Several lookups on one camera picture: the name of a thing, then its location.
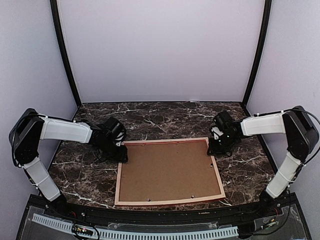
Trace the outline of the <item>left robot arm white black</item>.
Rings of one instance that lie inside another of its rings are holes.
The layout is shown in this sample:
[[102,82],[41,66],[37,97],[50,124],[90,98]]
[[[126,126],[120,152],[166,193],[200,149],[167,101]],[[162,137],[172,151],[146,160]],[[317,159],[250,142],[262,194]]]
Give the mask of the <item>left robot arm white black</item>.
[[123,144],[126,137],[124,125],[114,117],[94,124],[42,115],[35,109],[28,108],[11,129],[8,139],[14,166],[22,168],[44,198],[52,202],[50,208],[58,217],[67,218],[71,208],[62,200],[64,197],[61,190],[40,160],[40,141],[88,144],[98,148],[107,158],[126,163],[129,159],[128,149]]

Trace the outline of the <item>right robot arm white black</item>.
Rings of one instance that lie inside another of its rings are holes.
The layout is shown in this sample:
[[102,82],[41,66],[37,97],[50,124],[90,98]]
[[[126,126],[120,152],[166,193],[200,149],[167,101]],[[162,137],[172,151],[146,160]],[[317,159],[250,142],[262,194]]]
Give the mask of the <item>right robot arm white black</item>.
[[287,153],[275,176],[261,192],[255,213],[266,217],[275,200],[295,182],[304,166],[320,151],[319,119],[298,105],[291,109],[255,114],[234,120],[227,111],[218,113],[209,131],[207,155],[228,155],[243,139],[257,135],[284,134]]

